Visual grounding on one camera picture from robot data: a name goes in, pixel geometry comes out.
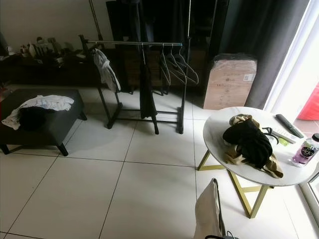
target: round table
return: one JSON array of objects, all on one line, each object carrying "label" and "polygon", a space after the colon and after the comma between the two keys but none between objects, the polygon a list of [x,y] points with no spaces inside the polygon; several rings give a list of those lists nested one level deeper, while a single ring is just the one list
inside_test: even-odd
[{"label": "round table", "polygon": [[[289,186],[305,182],[316,169],[317,160],[310,161],[309,164],[302,168],[295,167],[291,163],[291,158],[295,155],[300,145],[306,139],[302,138],[295,144],[289,144],[288,146],[278,144],[273,147],[273,153],[275,154],[279,162],[279,166],[284,174],[282,178],[273,178],[266,172],[260,171],[250,165],[234,165],[225,162],[224,154],[227,151],[227,146],[225,145],[222,136],[230,127],[230,118],[238,114],[252,115],[253,119],[259,122],[261,127],[285,129],[271,113],[259,109],[249,107],[230,107],[214,111],[204,125],[203,137],[208,151],[200,163],[198,170],[220,169],[222,167],[226,168],[233,181],[238,196],[241,199],[247,216],[254,218],[269,187]],[[212,154],[221,165],[204,166],[209,154]],[[261,184],[262,186],[242,188],[236,175]],[[245,193],[253,191],[259,191],[259,195],[253,209],[251,209]]]}]

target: white remote control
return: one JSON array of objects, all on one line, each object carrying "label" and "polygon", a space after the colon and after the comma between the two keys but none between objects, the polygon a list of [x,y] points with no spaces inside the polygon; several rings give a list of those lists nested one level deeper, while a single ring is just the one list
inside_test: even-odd
[{"label": "white remote control", "polygon": [[286,130],[284,129],[280,129],[280,128],[272,128],[272,134],[285,139],[286,141],[288,141],[289,143],[296,143],[297,141],[300,140],[300,138],[292,135],[291,133],[288,133]]}]

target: cardboard box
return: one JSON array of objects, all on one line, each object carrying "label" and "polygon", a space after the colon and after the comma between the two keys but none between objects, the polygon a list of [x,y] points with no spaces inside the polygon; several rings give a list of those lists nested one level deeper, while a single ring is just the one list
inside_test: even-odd
[{"label": "cardboard box", "polygon": [[204,109],[244,106],[256,76],[257,61],[244,54],[215,57],[210,71]]}]

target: ottoman leg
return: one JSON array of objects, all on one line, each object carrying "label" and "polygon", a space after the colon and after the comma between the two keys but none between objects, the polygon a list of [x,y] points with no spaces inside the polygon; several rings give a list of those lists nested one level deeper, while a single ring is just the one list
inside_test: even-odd
[{"label": "ottoman leg", "polygon": [[80,116],[79,116],[80,120],[87,120],[88,118],[86,118],[86,115],[83,113],[83,111],[81,112]]},{"label": "ottoman leg", "polygon": [[1,150],[2,150],[2,152],[3,152],[4,154],[9,154],[9,153],[10,153],[10,151],[9,151],[7,145],[1,144],[1,145],[0,145],[0,148],[1,148]]},{"label": "ottoman leg", "polygon": [[60,150],[60,152],[62,153],[63,156],[68,156],[69,153],[66,150],[65,146],[63,143],[61,143],[60,145],[57,145],[58,149]]}]

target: remote control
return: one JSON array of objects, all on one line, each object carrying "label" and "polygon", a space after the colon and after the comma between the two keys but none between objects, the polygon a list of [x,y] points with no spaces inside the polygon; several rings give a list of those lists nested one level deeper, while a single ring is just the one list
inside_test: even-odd
[{"label": "remote control", "polygon": [[282,114],[276,115],[276,120],[278,120],[287,130],[289,130],[293,135],[298,138],[303,138],[304,136],[294,127]]},{"label": "remote control", "polygon": [[296,143],[299,140],[298,137],[292,135],[291,133],[288,133],[284,129],[272,128],[272,134],[274,136],[277,136],[277,137],[285,139],[289,143]]}]

